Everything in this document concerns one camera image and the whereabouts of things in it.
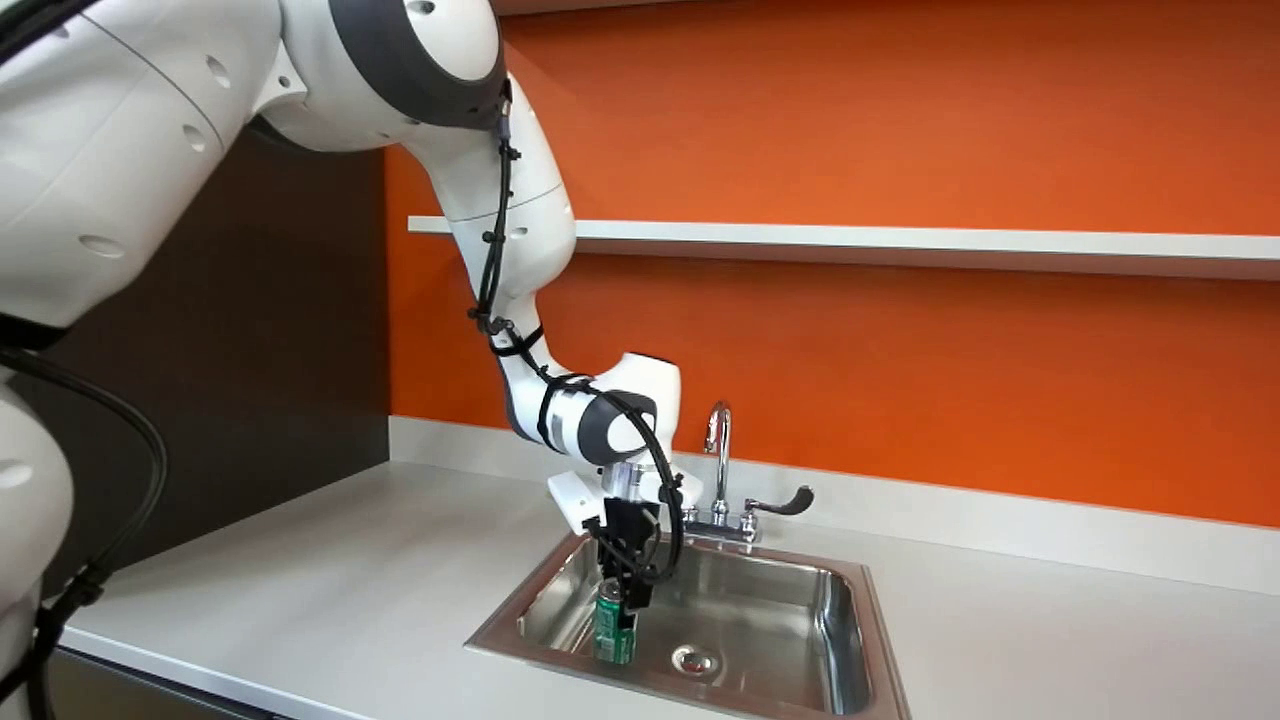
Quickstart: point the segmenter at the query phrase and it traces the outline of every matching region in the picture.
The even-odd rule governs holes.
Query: sink basin
[[[591,655],[594,586],[594,544],[566,537],[473,645],[748,717],[907,717],[859,562],[689,544],[640,612],[625,669]]]

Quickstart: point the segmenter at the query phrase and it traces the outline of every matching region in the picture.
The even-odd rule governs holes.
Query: faucet handle
[[[748,517],[750,517],[750,513],[801,517],[801,513],[809,513],[809,502],[812,502],[812,486],[801,483],[794,496],[782,498],[782,502],[760,502],[760,498],[748,496]]]

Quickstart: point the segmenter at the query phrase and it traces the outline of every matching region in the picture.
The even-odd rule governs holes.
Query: white countertop
[[[399,450],[121,572],[63,645],[280,717],[714,717],[469,646],[565,521],[542,458],[516,450],[525,473],[510,473],[508,443],[482,431],[449,448],[430,462]],[[844,507],[844,483],[859,480],[825,483],[818,502]],[[859,530],[825,513],[763,522],[763,544],[870,568],[917,720],[1270,720],[1280,708],[1277,593]],[[1218,556],[1243,568],[1257,544],[1277,539],[1241,529]]]

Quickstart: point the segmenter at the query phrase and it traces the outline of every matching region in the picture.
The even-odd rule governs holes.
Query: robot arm
[[[678,473],[668,462],[678,372],[654,354],[625,354],[601,377],[574,377],[549,353],[536,291],[572,257],[572,206],[550,147],[503,71],[487,0],[55,8],[46,21],[34,0],[0,0],[0,343],[40,353],[130,285],[250,115],[315,150],[405,142],[451,219],[510,429],[601,468],[601,483],[555,475],[550,496],[574,530],[601,539],[625,606],[642,606],[659,507],[678,530]],[[0,473],[30,468],[24,448],[5,434]],[[63,462],[24,486],[40,483],[63,496]],[[0,483],[0,517],[20,502]],[[24,548],[24,562],[55,551],[46,537],[60,537],[66,498],[44,517],[50,530],[0,530]],[[30,617],[30,580],[5,556],[0,580],[5,675]]]

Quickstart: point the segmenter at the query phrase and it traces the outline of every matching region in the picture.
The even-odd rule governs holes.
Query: wall shelf
[[[449,236],[444,217],[407,233]],[[1280,236],[574,219],[581,252],[1280,280]]]

